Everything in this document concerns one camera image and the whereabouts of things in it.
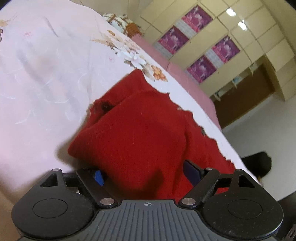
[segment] mattress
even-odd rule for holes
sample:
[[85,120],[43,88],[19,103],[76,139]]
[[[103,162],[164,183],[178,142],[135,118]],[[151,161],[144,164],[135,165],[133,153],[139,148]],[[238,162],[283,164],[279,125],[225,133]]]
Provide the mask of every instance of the mattress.
[[87,110],[134,68],[246,170],[196,101],[131,39],[68,0],[12,0],[0,11],[0,191],[15,202],[53,168],[80,166],[67,148]]

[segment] red cloth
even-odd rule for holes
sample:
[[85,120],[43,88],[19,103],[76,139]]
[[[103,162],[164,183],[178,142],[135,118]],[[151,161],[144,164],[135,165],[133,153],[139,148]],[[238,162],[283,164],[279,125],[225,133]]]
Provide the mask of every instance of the red cloth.
[[192,189],[185,159],[221,173],[235,169],[192,113],[149,85],[140,70],[94,102],[68,152],[106,172],[130,199],[178,201]]

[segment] triangular cutout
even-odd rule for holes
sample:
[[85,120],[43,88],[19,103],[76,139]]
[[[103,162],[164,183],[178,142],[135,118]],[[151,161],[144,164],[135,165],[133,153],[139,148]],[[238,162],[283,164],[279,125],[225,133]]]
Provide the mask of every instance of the triangular cutout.
[[239,187],[241,188],[254,188],[254,185],[245,176],[239,176]]
[[57,175],[53,173],[40,186],[42,188],[46,188],[46,187],[55,187],[57,185],[58,185]]

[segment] metal screw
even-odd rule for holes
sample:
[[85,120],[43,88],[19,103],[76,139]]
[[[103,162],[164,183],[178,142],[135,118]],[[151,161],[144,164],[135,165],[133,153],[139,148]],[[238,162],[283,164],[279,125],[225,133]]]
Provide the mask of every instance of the metal screw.
[[101,199],[100,203],[103,205],[106,205],[106,206],[110,206],[113,203],[115,203],[115,200],[113,198],[106,197],[106,198]]
[[184,205],[193,205],[195,204],[195,199],[187,197],[187,198],[183,198],[181,203],[183,203]]

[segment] brown wooden panel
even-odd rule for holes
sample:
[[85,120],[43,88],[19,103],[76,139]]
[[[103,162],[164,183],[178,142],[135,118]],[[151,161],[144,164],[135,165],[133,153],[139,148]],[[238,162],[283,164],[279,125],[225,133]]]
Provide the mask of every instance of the brown wooden panel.
[[274,92],[265,68],[260,66],[253,76],[243,79],[237,89],[231,89],[221,97],[221,101],[214,101],[221,127],[242,117]]

